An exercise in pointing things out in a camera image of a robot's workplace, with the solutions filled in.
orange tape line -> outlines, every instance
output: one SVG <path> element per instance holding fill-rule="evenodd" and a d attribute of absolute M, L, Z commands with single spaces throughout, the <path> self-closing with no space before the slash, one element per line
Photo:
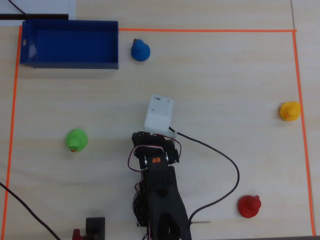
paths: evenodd
<path fill-rule="evenodd" d="M 119 28 L 131 32 L 175 32 L 175 33 L 293 33 L 296 29 L 161 29 L 161 28 Z"/>
<path fill-rule="evenodd" d="M 305 116 L 304 116 L 304 105 L 303 105 L 303 101 L 302 101 L 302 91 L 301 91 L 301 83 L 300 83 L 298 52 L 297 52 L 297 41 L 296 41 L 296 33 L 295 32 L 292 32 L 292 40 L 293 40 L 293 50 L 294 50 L 296 81 L 298 84 L 299 102 L 301 105 L 301 123 L 302 123 L 302 134 L 303 134 L 303 143 L 304 143 L 306 179 L 307 179 L 307 184 L 308 184 L 310 221 L 311 221 L 312 235 L 316 236 L 314 205 L 313 205 L 313 198 L 312 198 L 311 175 L 310 175 L 309 154 L 308 154 L 308 144 L 307 144 L 307 133 L 306 133 Z"/>
<path fill-rule="evenodd" d="M 13 83 L 13 97 L 12 97 L 12 110 L 11 110 L 11 126 L 10 126 L 10 142 L 9 142 L 9 153 L 8 153 L 8 166 L 7 166 L 7 169 L 6 169 L 6 183 L 5 183 L 5 185 L 6 185 L 7 188 L 9 188 L 9 183 L 10 183 L 12 145 L 13 145 L 13 141 L 14 141 L 16 96 L 17 96 L 17 84 L 18 84 L 18 70 L 19 70 L 21 36 L 22 36 L 22 26 L 19 26 L 18 46 L 17 46 L 17 51 L 16 51 L 14 83 Z M 4 194 L 4 207 L 3 207 L 3 219 L 2 219 L 2 230 L 1 230 L 1 240 L 5 239 L 7 207 L 8 207 L 8 192 L 5 191 L 5 194 Z"/>

blue plastic bin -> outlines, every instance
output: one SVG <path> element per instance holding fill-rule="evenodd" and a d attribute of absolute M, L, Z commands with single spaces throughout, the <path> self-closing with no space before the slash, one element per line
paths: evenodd
<path fill-rule="evenodd" d="M 119 69 L 118 34 L 117 21 L 26 20 L 20 63 L 34 68 Z"/>

rubber duck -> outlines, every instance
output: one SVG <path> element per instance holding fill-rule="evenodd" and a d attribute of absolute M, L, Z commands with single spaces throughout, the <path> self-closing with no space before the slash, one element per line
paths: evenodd
<path fill-rule="evenodd" d="M 295 121 L 299 118 L 301 106 L 296 101 L 288 101 L 282 104 L 279 114 L 285 121 Z"/>
<path fill-rule="evenodd" d="M 244 218 L 252 218 L 258 214 L 261 201 L 258 195 L 244 195 L 238 200 L 238 211 Z"/>
<path fill-rule="evenodd" d="M 81 129 L 73 129 L 65 137 L 65 143 L 71 152 L 80 152 L 88 144 L 88 137 Z"/>
<path fill-rule="evenodd" d="M 131 47 L 131 56 L 133 59 L 143 62 L 150 57 L 150 47 L 141 39 L 134 39 Z"/>

orange label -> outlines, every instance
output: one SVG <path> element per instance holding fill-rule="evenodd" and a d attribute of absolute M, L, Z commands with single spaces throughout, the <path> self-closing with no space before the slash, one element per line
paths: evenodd
<path fill-rule="evenodd" d="M 154 159 L 152 159 L 152 163 L 153 164 L 157 164 L 157 163 L 160 163 L 160 162 L 161 162 L 160 157 L 155 157 Z"/>

green rubber duck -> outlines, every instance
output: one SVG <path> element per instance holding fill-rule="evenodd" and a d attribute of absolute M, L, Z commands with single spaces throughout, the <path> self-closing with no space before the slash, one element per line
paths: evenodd
<path fill-rule="evenodd" d="M 71 152 L 80 152 L 88 144 L 88 137 L 81 129 L 71 130 L 65 138 L 66 146 Z"/>

